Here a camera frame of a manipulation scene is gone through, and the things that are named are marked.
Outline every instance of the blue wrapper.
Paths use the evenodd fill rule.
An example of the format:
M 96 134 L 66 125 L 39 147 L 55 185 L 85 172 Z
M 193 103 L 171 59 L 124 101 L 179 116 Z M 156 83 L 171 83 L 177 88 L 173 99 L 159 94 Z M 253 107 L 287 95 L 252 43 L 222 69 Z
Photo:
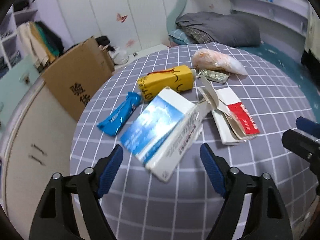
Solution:
M 99 123 L 97 127 L 110 136 L 116 136 L 131 114 L 140 105 L 141 96 L 128 92 L 127 99 L 111 115 Z

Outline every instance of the cardboard box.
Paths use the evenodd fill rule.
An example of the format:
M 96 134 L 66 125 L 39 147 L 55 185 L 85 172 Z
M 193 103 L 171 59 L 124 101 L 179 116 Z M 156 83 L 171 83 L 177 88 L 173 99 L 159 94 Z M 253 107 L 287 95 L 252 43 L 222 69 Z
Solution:
M 115 71 L 115 64 L 113 63 L 112 58 L 109 55 L 109 52 L 105 49 L 102 51 L 102 54 L 107 62 L 107 65 L 108 65 L 111 73 L 114 72 Z
M 69 50 L 42 74 L 50 92 L 76 121 L 111 76 L 109 64 L 94 38 Z

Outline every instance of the teal bedsheet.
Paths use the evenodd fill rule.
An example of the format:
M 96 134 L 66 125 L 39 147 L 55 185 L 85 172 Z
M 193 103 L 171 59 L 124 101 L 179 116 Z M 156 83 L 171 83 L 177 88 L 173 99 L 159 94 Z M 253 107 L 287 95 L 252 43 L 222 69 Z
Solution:
M 265 42 L 259 47 L 239 47 L 238 49 L 243 49 L 249 53 L 262 57 L 281 69 L 296 82 L 308 99 L 317 122 L 320 123 L 320 92 L 311 80 L 307 68 L 298 64 L 288 55 Z

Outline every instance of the drawer handle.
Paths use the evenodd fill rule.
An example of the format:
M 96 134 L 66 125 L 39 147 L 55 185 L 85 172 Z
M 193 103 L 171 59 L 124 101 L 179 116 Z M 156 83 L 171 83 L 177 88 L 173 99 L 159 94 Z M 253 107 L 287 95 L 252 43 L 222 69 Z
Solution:
M 35 161 L 37 161 L 37 162 L 39 162 L 42 166 L 45 166 L 44 162 L 42 162 L 42 161 L 39 160 L 38 158 L 34 157 L 33 155 L 29 155 L 29 158 L 30 158 L 30 159 L 33 159 L 33 160 L 35 160 Z
M 19 79 L 19 81 L 25 83 L 26 85 L 30 84 L 29 73 L 23 74 L 23 76 Z
M 37 145 L 35 145 L 34 143 L 31 144 L 31 147 L 37 149 L 39 152 L 42 153 L 43 156 L 48 156 L 43 150 L 41 150 Z

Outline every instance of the screw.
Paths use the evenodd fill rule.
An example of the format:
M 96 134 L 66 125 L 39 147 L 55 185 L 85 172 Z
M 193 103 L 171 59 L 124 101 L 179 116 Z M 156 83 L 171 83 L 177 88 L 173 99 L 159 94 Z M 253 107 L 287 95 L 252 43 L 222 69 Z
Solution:
M 61 176 L 60 173 L 55 173 L 52 175 L 52 178 L 57 180 L 57 179 L 60 179 L 60 176 Z
M 271 179 L 271 176 L 269 173 L 263 173 L 263 178 L 268 180 L 268 179 Z
M 87 175 L 92 174 L 92 173 L 93 173 L 93 168 L 86 168 L 86 169 L 84 170 L 84 173 L 87 174 Z
M 236 167 L 232 167 L 232 168 L 230 169 L 230 171 L 231 171 L 232 174 L 238 174 L 238 173 L 239 173 L 239 169 L 236 168 Z

